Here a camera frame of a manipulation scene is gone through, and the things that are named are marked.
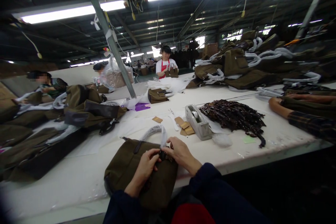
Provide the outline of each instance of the white shirt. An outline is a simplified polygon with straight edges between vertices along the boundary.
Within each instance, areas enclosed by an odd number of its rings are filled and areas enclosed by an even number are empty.
[[[170,63],[171,68],[173,68],[174,66],[175,66],[175,68],[178,68],[178,66],[177,66],[177,64],[176,64],[176,62],[175,62],[175,60],[173,60],[173,59],[169,59],[169,63]],[[156,73],[162,72],[162,70],[161,70],[161,66],[162,66],[162,65],[168,65],[168,61],[163,61],[163,63],[162,63],[162,59],[159,60],[159,61],[156,63]]]

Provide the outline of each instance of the dark hair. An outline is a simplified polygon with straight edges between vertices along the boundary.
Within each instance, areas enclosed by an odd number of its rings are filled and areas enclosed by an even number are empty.
[[[93,66],[93,70],[95,71],[99,71],[99,70],[102,70],[104,68],[104,64],[102,63],[97,63],[96,65]]]
[[[31,71],[27,74],[27,78],[28,79],[37,79],[41,76],[47,76],[49,78],[51,78],[51,74],[48,73],[48,72],[42,72],[42,71],[39,71],[39,70],[35,70],[35,71]]]
[[[163,52],[165,52],[165,53],[171,54],[171,53],[172,53],[171,51],[172,51],[172,50],[170,49],[169,46],[164,45],[164,46],[161,47],[161,51],[160,51],[160,53],[162,54]]]

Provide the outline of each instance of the bag strap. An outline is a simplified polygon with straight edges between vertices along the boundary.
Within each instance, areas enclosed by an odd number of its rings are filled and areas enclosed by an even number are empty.
[[[152,128],[150,128],[149,130],[146,131],[146,133],[139,139],[140,142],[145,142],[147,141],[148,137],[153,135],[156,132],[161,131],[162,133],[162,138],[161,138],[161,145],[160,147],[165,147],[166,146],[166,142],[167,142],[167,132],[166,129],[162,126],[162,125],[156,125]]]

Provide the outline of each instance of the green paper tag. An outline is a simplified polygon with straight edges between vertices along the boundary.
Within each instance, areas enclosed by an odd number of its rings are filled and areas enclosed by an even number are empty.
[[[244,141],[245,144],[247,144],[247,143],[251,144],[251,143],[256,142],[256,138],[252,138],[250,136],[246,136],[246,137],[243,138],[243,141]]]

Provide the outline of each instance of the navy blue sleeve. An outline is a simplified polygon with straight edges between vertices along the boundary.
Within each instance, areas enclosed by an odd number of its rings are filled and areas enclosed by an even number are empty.
[[[220,172],[205,163],[189,182],[189,190],[198,198],[216,223],[270,223],[243,196],[222,180]]]
[[[138,198],[116,191],[110,199],[103,224],[141,223],[142,209]]]

